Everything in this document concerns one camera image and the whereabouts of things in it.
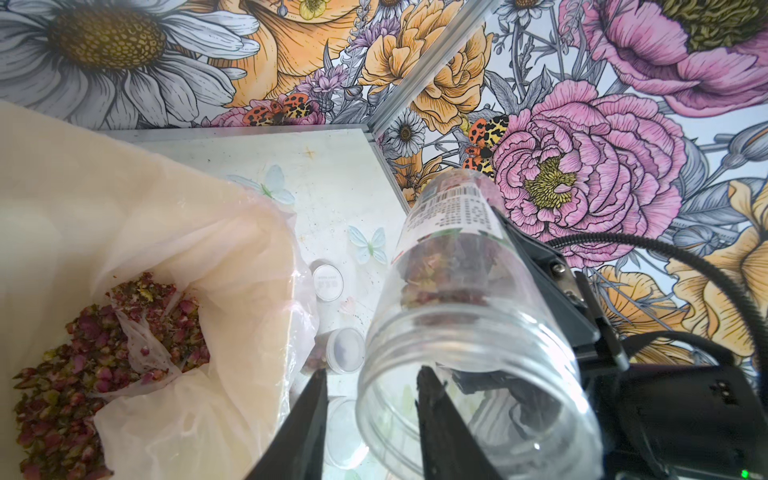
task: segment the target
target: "white tabletop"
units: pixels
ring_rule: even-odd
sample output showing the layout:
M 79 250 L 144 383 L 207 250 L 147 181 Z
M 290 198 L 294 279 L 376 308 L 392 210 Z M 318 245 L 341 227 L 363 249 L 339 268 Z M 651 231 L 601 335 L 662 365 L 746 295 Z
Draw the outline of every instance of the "white tabletop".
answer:
M 285 189 L 295 197 L 293 206 L 280 206 L 296 212 L 296 237 L 303 259 L 308 265 L 320 259 L 333 264 L 344 280 L 338 300 L 318 302 L 319 331 L 350 326 L 365 335 L 387 267 L 373 258 L 358 264 L 347 227 L 357 227 L 369 240 L 383 227 L 385 251 L 391 260 L 406 214 L 364 133 L 333 130 L 220 137 L 215 130 L 219 129 L 200 129 L 194 138 L 187 132 L 175 140 L 141 141 L 138 136 L 133 143 L 212 176 L 238 175 L 255 184 L 264 183 L 268 169 L 280 165 Z M 330 396 L 356 398 L 356 373 L 328 378 Z M 292 394 L 300 392 L 307 381 L 299 374 Z M 323 469 L 323 478 L 332 480 L 385 477 L 386 470 L 371 454 L 355 470 L 329 465 Z

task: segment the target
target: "floral wallpaper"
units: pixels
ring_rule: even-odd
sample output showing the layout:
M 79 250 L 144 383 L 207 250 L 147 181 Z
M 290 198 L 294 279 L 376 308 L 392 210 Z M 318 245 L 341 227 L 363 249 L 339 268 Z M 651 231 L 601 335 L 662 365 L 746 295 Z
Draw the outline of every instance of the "floral wallpaper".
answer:
M 539 240 L 661 239 L 724 269 L 766 313 L 766 101 L 761 0 L 504 0 L 378 144 L 410 205 L 441 171 L 479 170 Z M 619 245 L 564 254 L 622 336 L 693 332 L 756 378 L 740 316 L 697 271 Z M 713 362 L 666 340 L 635 361 Z
M 91 129 L 366 123 L 464 5 L 412 3 L 5 0 L 0 98 Z M 465 113 L 478 41 L 435 83 Z
M 0 0 L 0 98 L 91 129 L 366 123 L 464 6 Z M 533 237 L 659 238 L 766 312 L 766 101 L 763 0 L 501 0 L 378 144 L 410 204 L 444 169 L 479 170 Z M 622 335 L 694 332 L 756 375 L 697 272 L 624 246 L 564 253 Z M 710 361 L 675 342 L 637 359 Z

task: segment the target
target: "purple flower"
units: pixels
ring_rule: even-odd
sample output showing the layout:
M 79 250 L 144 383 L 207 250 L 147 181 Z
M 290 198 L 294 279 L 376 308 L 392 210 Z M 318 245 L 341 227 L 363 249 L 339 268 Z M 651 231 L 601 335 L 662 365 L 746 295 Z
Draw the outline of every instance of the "purple flower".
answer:
M 312 98 L 320 98 L 324 94 L 331 94 L 340 89 L 346 81 L 347 73 L 343 65 L 338 65 L 326 71 L 325 68 L 315 70 L 315 73 L 307 75 L 296 91 L 307 94 Z
M 361 31 L 357 38 L 352 42 L 353 48 L 368 48 L 373 45 L 378 37 L 384 35 L 394 35 L 400 33 L 400 20 L 397 18 L 387 18 L 380 22 L 371 24 L 368 28 Z

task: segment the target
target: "pink peony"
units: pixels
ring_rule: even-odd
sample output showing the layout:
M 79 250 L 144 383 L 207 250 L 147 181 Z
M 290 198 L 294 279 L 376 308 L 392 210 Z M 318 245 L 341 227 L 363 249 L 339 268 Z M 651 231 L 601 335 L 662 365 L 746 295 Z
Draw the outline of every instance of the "pink peony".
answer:
M 590 1 L 584 33 L 592 58 L 607 59 L 625 84 L 663 95 L 678 114 L 713 117 L 768 100 L 768 14 L 761 1 L 679 0 L 664 9 L 641 0 Z M 570 4 L 561 3 L 561 33 L 578 46 L 578 35 L 567 31 Z
M 685 164 L 683 131 L 655 101 L 598 98 L 586 81 L 555 85 L 533 112 L 510 116 L 494 152 L 509 218 L 541 241 L 582 232 L 656 238 L 680 209 L 670 182 Z M 564 250 L 572 266 L 597 266 L 632 250 L 585 244 Z
M 267 107 L 271 111 L 279 112 L 283 109 L 288 95 L 280 95 L 276 100 L 251 100 L 249 107 L 234 107 L 225 111 L 221 115 L 214 117 L 213 120 L 204 118 L 200 122 L 201 127 L 247 127 L 250 126 L 249 122 L 245 121 L 245 114 L 253 110 L 256 107 Z M 312 113 L 301 118 L 288 118 L 281 114 L 277 114 L 280 121 L 280 125 L 322 125 L 326 123 L 325 116 L 320 112 L 317 102 L 311 101 L 310 107 Z

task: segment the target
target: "container lid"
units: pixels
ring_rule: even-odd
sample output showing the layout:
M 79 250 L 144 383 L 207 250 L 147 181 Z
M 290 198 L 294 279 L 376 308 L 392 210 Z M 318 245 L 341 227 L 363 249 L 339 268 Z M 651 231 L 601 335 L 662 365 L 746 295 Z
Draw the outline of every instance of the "container lid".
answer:
M 328 339 L 326 358 L 337 373 L 356 372 L 366 359 L 366 341 L 355 329 L 338 329 Z
M 312 272 L 312 278 L 315 283 L 317 298 L 323 302 L 336 300 L 344 290 L 344 279 L 341 277 L 341 272 L 328 263 L 318 266 Z
M 340 397 L 328 405 L 325 460 L 342 470 L 359 466 L 368 455 L 368 446 L 357 429 L 355 404 L 355 400 Z

